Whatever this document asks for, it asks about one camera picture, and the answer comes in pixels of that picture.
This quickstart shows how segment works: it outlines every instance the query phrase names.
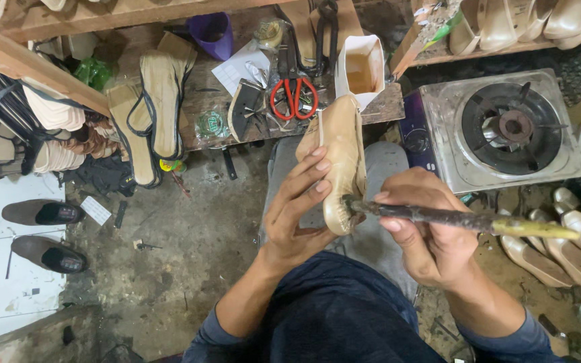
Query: purple plastic cup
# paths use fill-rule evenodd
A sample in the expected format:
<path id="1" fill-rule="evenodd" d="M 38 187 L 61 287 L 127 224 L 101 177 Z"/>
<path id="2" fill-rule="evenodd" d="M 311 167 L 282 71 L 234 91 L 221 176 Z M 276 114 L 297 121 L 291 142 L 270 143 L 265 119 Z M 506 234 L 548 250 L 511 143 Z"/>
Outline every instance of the purple plastic cup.
<path id="1" fill-rule="evenodd" d="M 220 61 L 232 55 L 232 25 L 227 13 L 196 15 L 187 20 L 190 34 L 208 54 Z"/>

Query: stove knob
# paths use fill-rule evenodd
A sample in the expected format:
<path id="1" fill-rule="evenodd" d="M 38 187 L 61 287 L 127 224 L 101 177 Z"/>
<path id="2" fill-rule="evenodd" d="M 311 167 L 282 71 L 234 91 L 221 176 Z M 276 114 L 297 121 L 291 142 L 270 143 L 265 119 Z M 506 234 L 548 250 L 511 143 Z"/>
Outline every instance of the stove knob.
<path id="1" fill-rule="evenodd" d="M 428 144 L 429 136 L 425 130 L 414 130 L 405 138 L 405 149 L 410 153 L 424 153 Z"/>

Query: scissors handle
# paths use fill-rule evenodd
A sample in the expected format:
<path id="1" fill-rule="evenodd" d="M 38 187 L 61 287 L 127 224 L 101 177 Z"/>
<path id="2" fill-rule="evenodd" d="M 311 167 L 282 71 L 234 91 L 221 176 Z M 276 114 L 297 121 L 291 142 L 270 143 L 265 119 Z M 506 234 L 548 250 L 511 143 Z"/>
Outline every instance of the scissors handle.
<path id="1" fill-rule="evenodd" d="M 288 98 L 288 112 L 290 112 L 288 116 L 284 116 L 283 114 L 281 114 L 281 112 L 277 111 L 277 108 L 275 107 L 275 94 L 277 94 L 277 91 L 281 87 L 282 83 L 284 84 L 284 88 L 286 89 L 286 97 Z M 275 113 L 275 115 L 284 121 L 288 121 L 295 117 L 296 106 L 293 104 L 293 94 L 291 93 L 291 87 L 288 84 L 288 79 L 280 79 L 279 82 L 270 92 L 270 107 L 272 108 L 272 111 Z"/>
<path id="2" fill-rule="evenodd" d="M 311 107 L 311 111 L 305 115 L 300 113 L 300 95 L 302 94 L 302 83 L 309 87 L 311 93 L 313 94 L 313 107 Z M 300 120 L 306 120 L 315 114 L 315 110 L 318 109 L 318 93 L 315 91 L 315 87 L 311 85 L 311 82 L 307 78 L 300 78 L 297 80 L 297 89 L 295 89 L 295 107 L 297 110 L 295 111 L 295 117 Z"/>

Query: gas stove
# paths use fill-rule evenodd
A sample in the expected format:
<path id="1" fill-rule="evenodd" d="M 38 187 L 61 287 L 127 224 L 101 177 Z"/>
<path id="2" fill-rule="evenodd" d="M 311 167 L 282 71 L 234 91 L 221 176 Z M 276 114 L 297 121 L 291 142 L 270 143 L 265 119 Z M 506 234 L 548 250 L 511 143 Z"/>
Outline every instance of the gas stove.
<path id="1" fill-rule="evenodd" d="M 581 176 L 581 155 L 551 69 L 426 85 L 399 121 L 410 167 L 455 194 Z"/>

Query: forearm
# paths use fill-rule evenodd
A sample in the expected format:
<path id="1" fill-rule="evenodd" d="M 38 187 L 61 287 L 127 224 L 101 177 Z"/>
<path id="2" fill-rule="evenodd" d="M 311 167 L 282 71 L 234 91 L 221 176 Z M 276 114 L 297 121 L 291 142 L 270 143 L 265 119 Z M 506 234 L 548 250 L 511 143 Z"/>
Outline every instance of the forearm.
<path id="1" fill-rule="evenodd" d="M 490 280 L 474 259 L 464 278 L 446 290 L 446 298 L 456 321 L 481 336 L 510 335 L 526 318 L 524 307 Z"/>
<path id="2" fill-rule="evenodd" d="M 288 272 L 271 266 L 266 253 L 264 246 L 246 274 L 216 304 L 216 317 L 228 334 L 243 338 L 257 329 L 272 293 Z"/>

